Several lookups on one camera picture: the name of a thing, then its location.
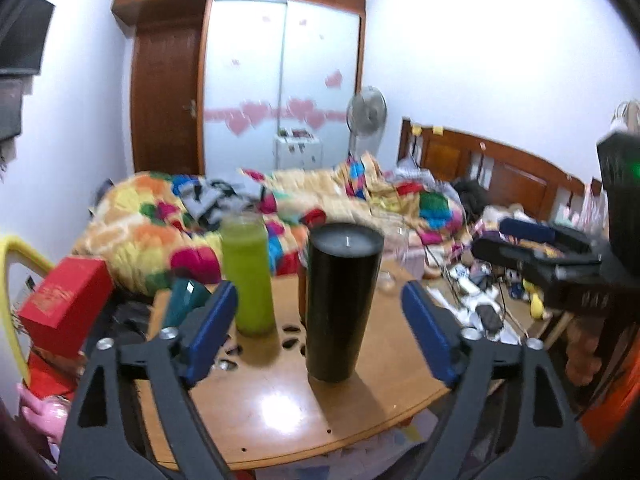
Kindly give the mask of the black thermos bottle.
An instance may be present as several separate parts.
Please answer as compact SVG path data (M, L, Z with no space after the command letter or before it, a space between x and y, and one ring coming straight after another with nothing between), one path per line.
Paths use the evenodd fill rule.
M312 229L307 246L306 365L320 382L352 376L367 327L384 236L352 222Z

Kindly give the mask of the yellow plush toy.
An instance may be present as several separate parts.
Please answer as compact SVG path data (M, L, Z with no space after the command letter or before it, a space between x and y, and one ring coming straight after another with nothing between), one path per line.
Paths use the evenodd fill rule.
M523 287L526 295L528 296L529 315L537 321L548 320L551 318L552 314L546 309L544 302L542 301L540 288L528 281L523 282Z

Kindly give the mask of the wooden bed headboard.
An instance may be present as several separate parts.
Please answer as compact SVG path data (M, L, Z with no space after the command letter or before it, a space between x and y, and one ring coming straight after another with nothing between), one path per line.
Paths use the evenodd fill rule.
M437 180L477 182L493 205L519 204L537 220L550 220L564 206L575 209L586 186L548 160L511 145L444 127L422 126L405 117L398 159L412 158Z

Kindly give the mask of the black bag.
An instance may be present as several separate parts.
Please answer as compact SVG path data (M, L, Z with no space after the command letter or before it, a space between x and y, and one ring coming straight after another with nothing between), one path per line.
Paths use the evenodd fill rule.
M488 192L475 180L456 179L452 182L452 187L457 192L469 221L480 218L484 209L491 204Z

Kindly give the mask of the dark teal mug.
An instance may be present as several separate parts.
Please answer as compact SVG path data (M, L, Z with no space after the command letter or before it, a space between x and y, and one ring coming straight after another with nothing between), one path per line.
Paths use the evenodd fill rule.
M172 282L170 297L162 327L178 327L196 308L203 307L210 296L208 288L190 278L176 278Z

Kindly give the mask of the red gift box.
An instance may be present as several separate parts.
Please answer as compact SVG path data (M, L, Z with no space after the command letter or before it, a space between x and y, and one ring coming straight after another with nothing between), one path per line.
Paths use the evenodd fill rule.
M17 315L37 348L75 359L113 289L104 260L69 256L43 279Z

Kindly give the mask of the green water bottle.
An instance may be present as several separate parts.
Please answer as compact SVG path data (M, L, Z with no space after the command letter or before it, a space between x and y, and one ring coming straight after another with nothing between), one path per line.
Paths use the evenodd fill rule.
M257 214L244 212L220 225L222 272L238 291L235 327L247 337L276 328L268 254L268 232Z

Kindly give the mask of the yellow plastic chair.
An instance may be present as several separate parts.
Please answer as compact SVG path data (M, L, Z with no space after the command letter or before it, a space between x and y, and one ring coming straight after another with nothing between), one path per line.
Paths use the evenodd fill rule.
M1 326L6 344L21 380L30 384L27 334L17 317L17 309L28 296L25 278L44 278L53 263L21 237L6 234L1 237Z

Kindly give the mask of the standing electric fan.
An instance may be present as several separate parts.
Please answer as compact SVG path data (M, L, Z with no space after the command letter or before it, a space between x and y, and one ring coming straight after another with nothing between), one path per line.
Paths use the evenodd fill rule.
M367 150L376 151L386 127L387 103L378 88L363 87L349 101L346 125L349 130L348 154L352 158Z

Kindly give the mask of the grey black garment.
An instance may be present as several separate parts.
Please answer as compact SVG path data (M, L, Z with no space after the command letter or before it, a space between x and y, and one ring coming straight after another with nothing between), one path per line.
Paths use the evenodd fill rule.
M253 210L262 198L262 187L240 179L198 178L180 185L178 196L200 228L217 231L224 218Z

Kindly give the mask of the white suitcase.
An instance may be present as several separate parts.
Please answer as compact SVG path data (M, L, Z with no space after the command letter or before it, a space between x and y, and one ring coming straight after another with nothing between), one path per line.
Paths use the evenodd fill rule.
M322 167L323 143L307 130L281 129L274 138L274 168L314 170Z

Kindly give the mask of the brown wooden door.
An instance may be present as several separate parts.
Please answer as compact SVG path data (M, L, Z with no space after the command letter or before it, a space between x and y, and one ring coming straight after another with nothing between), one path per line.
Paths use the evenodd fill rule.
M134 169L196 174L198 54L201 26L173 22L145 26L134 40L130 84Z

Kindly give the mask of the white sliding wardrobe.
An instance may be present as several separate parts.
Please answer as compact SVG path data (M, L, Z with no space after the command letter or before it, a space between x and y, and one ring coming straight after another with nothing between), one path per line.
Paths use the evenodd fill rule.
M360 18L292 0L214 0L205 48L206 176L270 172L281 129L323 143L321 168L344 162L356 90Z

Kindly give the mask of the small wall monitor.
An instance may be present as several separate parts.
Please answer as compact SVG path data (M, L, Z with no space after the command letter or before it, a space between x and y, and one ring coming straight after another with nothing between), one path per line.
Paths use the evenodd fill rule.
M23 96L30 91L32 76L2 77L0 82L0 141L22 133Z

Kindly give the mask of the wall mounted black television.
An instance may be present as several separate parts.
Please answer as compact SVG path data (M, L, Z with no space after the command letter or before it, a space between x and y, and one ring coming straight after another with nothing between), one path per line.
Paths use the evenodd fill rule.
M2 76L32 76L40 73L55 5L47 0L29 0L1 41Z

